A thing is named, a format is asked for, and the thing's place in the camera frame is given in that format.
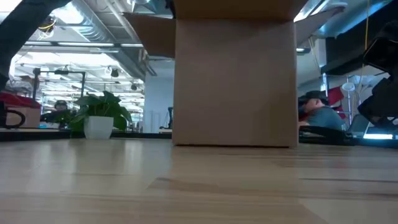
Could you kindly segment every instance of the white pot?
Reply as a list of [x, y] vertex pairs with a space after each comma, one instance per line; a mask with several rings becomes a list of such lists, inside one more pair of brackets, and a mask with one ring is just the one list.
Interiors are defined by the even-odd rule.
[[90, 116], [85, 119], [87, 139], [109, 139], [113, 129], [113, 118]]

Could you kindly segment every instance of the potted plant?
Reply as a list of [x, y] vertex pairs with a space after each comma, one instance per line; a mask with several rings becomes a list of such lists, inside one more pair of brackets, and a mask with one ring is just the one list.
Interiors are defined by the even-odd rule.
[[84, 130], [87, 139], [109, 139], [113, 127], [124, 131], [127, 121], [132, 122], [127, 109], [119, 105], [121, 100], [108, 91], [103, 93], [104, 96], [87, 94], [75, 102], [80, 110], [69, 127], [74, 131]]

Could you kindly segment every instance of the yellow cord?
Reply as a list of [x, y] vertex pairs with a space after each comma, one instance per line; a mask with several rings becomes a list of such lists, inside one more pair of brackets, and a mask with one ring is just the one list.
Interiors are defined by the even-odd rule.
[[49, 29], [50, 27], [54, 26], [56, 21], [54, 21], [52, 24], [45, 26], [45, 27], [39, 27], [39, 29]]
[[[368, 0], [368, 6], [366, 8], [365, 50], [368, 49], [369, 10], [370, 10], [370, 8], [371, 8], [371, 0]], [[360, 88], [359, 92], [361, 92], [361, 90], [362, 90], [361, 84], [362, 84], [362, 76], [363, 76], [364, 68], [365, 68], [365, 64], [362, 63], [361, 75], [359, 76], [359, 82], [358, 82], [358, 85], [356, 88], [356, 89]], [[352, 118], [354, 118], [354, 97], [353, 97], [353, 101], [352, 101], [351, 105], [352, 105], [351, 115], [352, 115]]]

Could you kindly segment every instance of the wooden tabletop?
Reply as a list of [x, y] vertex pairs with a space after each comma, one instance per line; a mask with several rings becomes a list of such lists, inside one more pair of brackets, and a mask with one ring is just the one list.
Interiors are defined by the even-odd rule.
[[0, 223], [397, 223], [398, 151], [0, 143]]

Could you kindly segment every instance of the baseball cap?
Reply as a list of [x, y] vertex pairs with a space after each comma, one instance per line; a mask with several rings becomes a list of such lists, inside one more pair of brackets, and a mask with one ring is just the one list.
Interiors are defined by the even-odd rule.
[[326, 96], [326, 93], [324, 91], [309, 91], [305, 95], [300, 96], [298, 98], [298, 103], [300, 105], [306, 104], [309, 100], [311, 99], [319, 99], [324, 105], [329, 105], [329, 100], [328, 97]]
[[65, 100], [57, 100], [57, 102], [55, 102], [55, 106], [68, 106], [68, 103]]

